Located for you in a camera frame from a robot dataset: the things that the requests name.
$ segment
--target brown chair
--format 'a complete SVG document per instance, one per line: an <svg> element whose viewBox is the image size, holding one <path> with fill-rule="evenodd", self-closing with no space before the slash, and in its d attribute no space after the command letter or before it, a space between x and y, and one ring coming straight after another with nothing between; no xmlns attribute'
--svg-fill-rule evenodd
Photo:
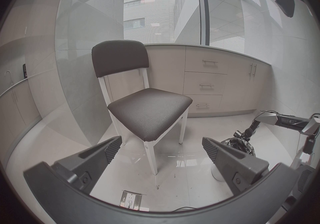
<svg viewBox="0 0 320 224"><path fill-rule="evenodd" d="M143 140L151 170L156 175L158 170L153 147L180 118L182 127L179 143L182 144L192 99L149 88L147 76L149 58L141 42L131 40L101 42L92 48L92 62L118 135L121 134L117 120ZM111 102L104 76L134 69L142 69L144 89Z"/></svg>

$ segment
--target chair leg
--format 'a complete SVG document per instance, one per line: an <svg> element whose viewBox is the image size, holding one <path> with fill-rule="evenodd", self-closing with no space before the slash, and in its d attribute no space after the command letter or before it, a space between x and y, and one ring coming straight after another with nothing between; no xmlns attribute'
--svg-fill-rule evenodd
<svg viewBox="0 0 320 224"><path fill-rule="evenodd" d="M185 112L183 113L183 117L182 117L182 126L181 126L180 139L179 139L179 143L180 143L180 144L182 144L182 142L183 142L184 132L185 132L185 130L186 130L188 110L189 110L189 108L187 108L187 109L185 110Z"/></svg>
<svg viewBox="0 0 320 224"><path fill-rule="evenodd" d="M143 143L144 143L144 147L146 149L146 155L148 156L151 171L154 175L157 175L158 169L157 169L157 164L156 164L155 152L153 149L153 142L152 141L151 142L145 141Z"/></svg>
<svg viewBox="0 0 320 224"><path fill-rule="evenodd" d="M112 122L113 122L113 125L114 125L114 127L115 127L115 131L117 132L118 136L121 136L121 138L122 138L122 145L124 146L124 145L127 143L127 141L124 140L123 136L121 135L121 130L120 130L120 127L119 127L119 124L118 124L118 120L117 120L117 118L116 118L113 114L111 114L110 111L109 111L109 114L110 114L111 120L112 120Z"/></svg>

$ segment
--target chair seat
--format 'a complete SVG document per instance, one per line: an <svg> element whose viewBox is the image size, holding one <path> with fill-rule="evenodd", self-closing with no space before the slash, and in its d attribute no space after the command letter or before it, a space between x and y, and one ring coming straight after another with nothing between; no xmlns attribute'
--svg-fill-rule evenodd
<svg viewBox="0 0 320 224"><path fill-rule="evenodd" d="M154 141L191 103L187 96L147 88L110 103L108 109L138 138Z"/></svg>

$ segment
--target white chair frame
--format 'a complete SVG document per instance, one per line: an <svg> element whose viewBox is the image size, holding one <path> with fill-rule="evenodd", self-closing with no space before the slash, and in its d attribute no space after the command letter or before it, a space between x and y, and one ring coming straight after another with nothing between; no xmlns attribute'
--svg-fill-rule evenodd
<svg viewBox="0 0 320 224"><path fill-rule="evenodd" d="M149 82L148 82L148 76L147 76L147 69L146 68L139 68L142 70L142 75L143 75L143 85L144 88L149 88ZM106 87L106 83L104 80L104 77L99 77L99 83L100 83L100 87L102 90L102 94L104 97L104 100L106 101L106 105L108 106L111 101L109 98L109 94L108 94L108 90ZM184 113L173 123L173 125L170 126L169 129L167 129L164 133L162 133L156 140L154 141L144 141L144 147L146 149L146 155L148 156L148 160L150 163L150 167L152 170L152 173L154 175L157 175L158 173L158 169L157 169L157 164L156 164L156 158L155 158L155 152L154 152L154 146L155 144L157 144L160 139L162 139L172 128L173 126L175 126L177 124L177 122L182 118L182 126L181 126L181 132L180 132L180 138L179 138L179 143L182 144L183 141L183 137L184 137L184 132L186 130L186 124L187 124L187 117L188 117L188 109L189 107L184 111ZM109 114L111 116L112 122L114 124L115 130L117 132L117 134L119 136L121 136L121 131L120 131L120 127L118 125L118 120L117 118L109 111ZM122 145L125 145L127 143L126 140L124 140L123 136L122 136Z"/></svg>

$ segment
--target black trash bag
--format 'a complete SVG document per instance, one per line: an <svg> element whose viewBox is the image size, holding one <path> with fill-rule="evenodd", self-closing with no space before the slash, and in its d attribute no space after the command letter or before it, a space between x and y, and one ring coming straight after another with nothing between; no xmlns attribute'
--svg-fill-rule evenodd
<svg viewBox="0 0 320 224"><path fill-rule="evenodd" d="M248 141L245 141L242 138L228 138L221 142L222 144L225 144L227 146L231 146L235 149L238 149L242 152L245 152L247 154L256 156L254 152L254 147L251 146L251 144Z"/></svg>

